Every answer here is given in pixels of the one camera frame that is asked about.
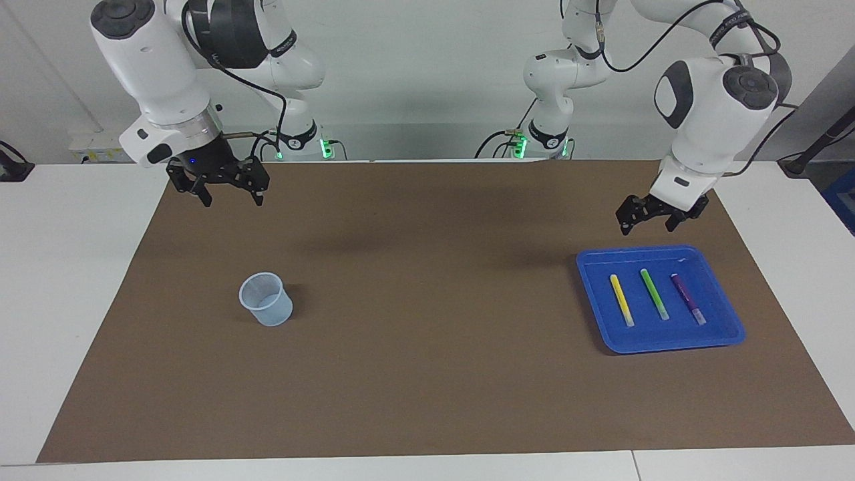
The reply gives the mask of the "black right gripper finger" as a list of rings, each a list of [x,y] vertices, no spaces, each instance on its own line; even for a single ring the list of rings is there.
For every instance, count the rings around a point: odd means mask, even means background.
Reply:
[[[208,178],[205,174],[190,179],[183,167],[167,167],[167,174],[180,194],[191,194],[206,208],[210,207],[212,197],[206,186]]]
[[[262,206],[270,177],[259,159],[244,159],[237,164],[233,185],[251,194],[254,203]]]

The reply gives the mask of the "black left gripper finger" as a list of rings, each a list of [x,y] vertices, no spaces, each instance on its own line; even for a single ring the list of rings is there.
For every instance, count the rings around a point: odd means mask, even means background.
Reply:
[[[629,236],[636,225],[650,219],[647,198],[628,196],[618,207],[618,223],[623,236]]]
[[[683,211],[679,209],[673,210],[671,215],[669,215],[668,219],[666,220],[667,231],[673,232],[682,222],[699,218],[708,203],[708,200],[698,200],[688,211]]]

